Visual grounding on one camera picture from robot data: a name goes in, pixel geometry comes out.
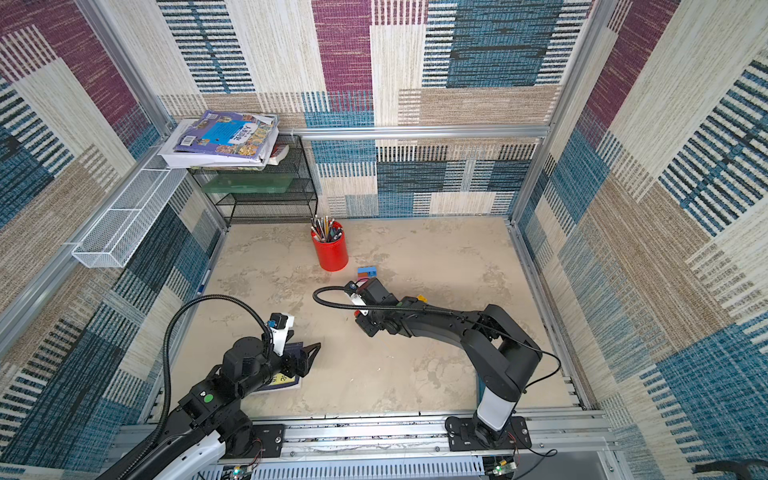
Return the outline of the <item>red pencil cup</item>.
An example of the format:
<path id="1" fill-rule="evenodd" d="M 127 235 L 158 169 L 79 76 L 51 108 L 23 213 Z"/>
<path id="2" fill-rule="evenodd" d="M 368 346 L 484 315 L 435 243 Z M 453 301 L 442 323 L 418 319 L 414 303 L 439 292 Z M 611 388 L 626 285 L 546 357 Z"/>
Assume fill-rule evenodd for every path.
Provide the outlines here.
<path id="1" fill-rule="evenodd" d="M 330 241 L 323 241 L 315 231 L 312 231 L 311 239 L 320 267 L 328 272 L 337 272 L 347 266 L 349 256 L 342 225 L 335 221 L 332 230 L 334 234 Z"/>

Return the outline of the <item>light blue lego brick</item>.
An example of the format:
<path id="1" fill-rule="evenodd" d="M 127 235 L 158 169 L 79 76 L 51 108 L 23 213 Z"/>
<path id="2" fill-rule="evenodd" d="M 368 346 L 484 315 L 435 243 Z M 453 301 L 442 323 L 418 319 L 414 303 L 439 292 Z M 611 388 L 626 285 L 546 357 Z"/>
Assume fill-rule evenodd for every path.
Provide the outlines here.
<path id="1" fill-rule="evenodd" d="M 359 267 L 357 269 L 357 275 L 359 278 L 374 278 L 378 274 L 375 266 Z"/>

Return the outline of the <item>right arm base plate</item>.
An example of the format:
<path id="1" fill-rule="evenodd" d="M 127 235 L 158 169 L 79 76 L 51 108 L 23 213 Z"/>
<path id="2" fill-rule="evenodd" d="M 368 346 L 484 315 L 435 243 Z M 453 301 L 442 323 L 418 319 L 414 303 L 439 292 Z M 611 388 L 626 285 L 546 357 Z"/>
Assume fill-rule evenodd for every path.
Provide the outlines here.
<path id="1" fill-rule="evenodd" d="M 444 427 L 451 451 L 527 450 L 532 447 L 530 430 L 522 416 L 511 416 L 499 431 L 481 422 L 477 416 L 449 416 Z"/>

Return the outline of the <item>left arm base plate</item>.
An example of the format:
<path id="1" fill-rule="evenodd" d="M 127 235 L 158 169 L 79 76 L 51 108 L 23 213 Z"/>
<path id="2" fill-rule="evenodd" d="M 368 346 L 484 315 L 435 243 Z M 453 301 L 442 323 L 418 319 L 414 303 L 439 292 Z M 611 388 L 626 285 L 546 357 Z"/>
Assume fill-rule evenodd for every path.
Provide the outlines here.
<path id="1" fill-rule="evenodd" d="M 278 458 L 283 448 L 284 424 L 253 424 L 227 442 L 224 459 Z"/>

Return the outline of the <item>dark blue notebook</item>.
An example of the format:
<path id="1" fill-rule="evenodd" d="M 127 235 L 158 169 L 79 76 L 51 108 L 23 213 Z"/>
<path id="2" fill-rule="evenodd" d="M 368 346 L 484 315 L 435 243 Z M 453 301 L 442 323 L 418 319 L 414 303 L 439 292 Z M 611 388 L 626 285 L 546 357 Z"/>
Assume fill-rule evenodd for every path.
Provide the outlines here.
<path id="1" fill-rule="evenodd" d="M 304 344 L 302 342 L 292 342 L 284 347 L 284 356 L 295 356 L 300 353 Z M 255 391 L 255 394 L 263 394 L 273 391 L 284 391 L 291 389 L 298 389 L 301 386 L 302 378 L 298 375 L 287 376 L 283 373 L 276 373 L 271 382 L 264 385 Z"/>

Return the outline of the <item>green tray on shelf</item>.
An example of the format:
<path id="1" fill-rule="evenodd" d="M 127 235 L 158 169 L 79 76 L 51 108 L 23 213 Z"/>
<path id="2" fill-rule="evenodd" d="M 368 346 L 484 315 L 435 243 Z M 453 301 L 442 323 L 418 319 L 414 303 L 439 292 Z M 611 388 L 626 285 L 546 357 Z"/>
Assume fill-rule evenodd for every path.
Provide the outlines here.
<path id="1" fill-rule="evenodd" d="M 202 186 L 208 194 L 281 194 L 294 177 L 290 174 L 222 173 Z"/>

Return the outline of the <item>pencils in cup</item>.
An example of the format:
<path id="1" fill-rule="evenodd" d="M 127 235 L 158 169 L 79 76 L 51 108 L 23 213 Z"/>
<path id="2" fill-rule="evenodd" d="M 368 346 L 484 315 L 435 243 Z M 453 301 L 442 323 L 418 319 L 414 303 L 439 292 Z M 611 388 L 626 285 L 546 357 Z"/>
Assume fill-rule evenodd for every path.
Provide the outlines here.
<path id="1" fill-rule="evenodd" d="M 333 243 L 341 239 L 343 227 L 332 217 L 315 215 L 311 220 L 312 237 L 319 243 Z"/>

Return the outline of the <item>stack of books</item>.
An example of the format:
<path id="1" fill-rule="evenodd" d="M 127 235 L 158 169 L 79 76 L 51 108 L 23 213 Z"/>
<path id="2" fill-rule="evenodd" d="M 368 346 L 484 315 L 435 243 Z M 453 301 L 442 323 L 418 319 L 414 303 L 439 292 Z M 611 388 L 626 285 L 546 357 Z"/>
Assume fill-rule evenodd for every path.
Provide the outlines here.
<path id="1" fill-rule="evenodd" d="M 291 147 L 278 141 L 276 115 L 205 111 L 179 122 L 159 154 L 172 169 L 253 168 L 282 162 Z"/>

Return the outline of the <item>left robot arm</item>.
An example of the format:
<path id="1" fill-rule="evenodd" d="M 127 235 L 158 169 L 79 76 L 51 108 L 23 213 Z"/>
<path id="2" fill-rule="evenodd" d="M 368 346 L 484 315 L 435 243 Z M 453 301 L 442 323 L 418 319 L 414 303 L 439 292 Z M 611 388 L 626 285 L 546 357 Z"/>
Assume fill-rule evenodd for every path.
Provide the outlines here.
<path id="1" fill-rule="evenodd" d="M 263 339 L 244 337 L 222 363 L 191 387 L 175 408 L 163 406 L 156 428 L 101 479 L 189 479 L 226 456 L 242 457 L 255 447 L 242 400 L 280 373 L 305 377 L 321 349 L 319 342 L 279 355 Z"/>

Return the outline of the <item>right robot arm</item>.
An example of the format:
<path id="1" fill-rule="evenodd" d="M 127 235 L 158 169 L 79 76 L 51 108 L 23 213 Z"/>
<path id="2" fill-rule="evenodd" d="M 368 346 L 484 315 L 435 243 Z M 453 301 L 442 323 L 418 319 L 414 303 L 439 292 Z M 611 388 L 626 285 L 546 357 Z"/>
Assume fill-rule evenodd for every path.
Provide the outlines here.
<path id="1" fill-rule="evenodd" d="M 370 337 L 385 331 L 462 349 L 485 386 L 476 425 L 502 431 L 543 358 L 538 344 L 505 310 L 490 304 L 481 311 L 449 312 L 416 297 L 399 300 L 376 278 L 350 282 L 344 291 L 360 308 L 356 323 Z"/>

